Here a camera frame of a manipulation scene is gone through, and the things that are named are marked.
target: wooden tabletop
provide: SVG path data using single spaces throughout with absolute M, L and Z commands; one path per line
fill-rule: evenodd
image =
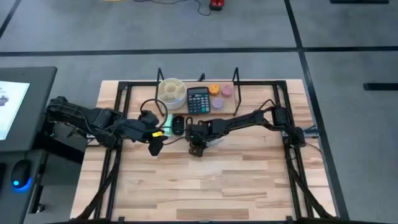
M 286 82 L 296 126 L 311 126 L 312 117 L 302 81 Z M 117 86 L 118 81 L 102 82 L 98 107 L 113 108 Z M 242 86 L 241 91 L 242 103 L 236 116 L 258 109 L 268 98 L 274 99 L 270 86 Z M 142 102 L 154 94 L 153 86 L 133 87 L 128 118 L 137 118 Z M 148 103 L 145 108 L 162 119 L 154 103 Z M 265 117 L 271 120 L 271 114 Z M 208 114 L 193 118 L 196 122 L 232 116 Z M 306 141 L 318 146 L 316 139 Z M 126 221 L 253 221 L 285 220 L 287 215 L 294 217 L 280 132 L 253 126 L 230 132 L 205 149 L 201 158 L 191 156 L 188 150 L 188 142 L 181 140 L 164 146 L 159 156 L 152 157 L 147 144 L 126 140 L 113 220 L 119 216 L 124 216 Z M 96 193 L 104 155 L 103 147 L 86 150 L 71 217 L 79 215 Z M 302 156 L 310 190 L 325 209 L 335 215 L 320 151 L 304 147 Z M 298 192 L 302 213 L 306 216 L 302 193 Z M 102 217 L 107 201 L 108 194 L 104 197 Z

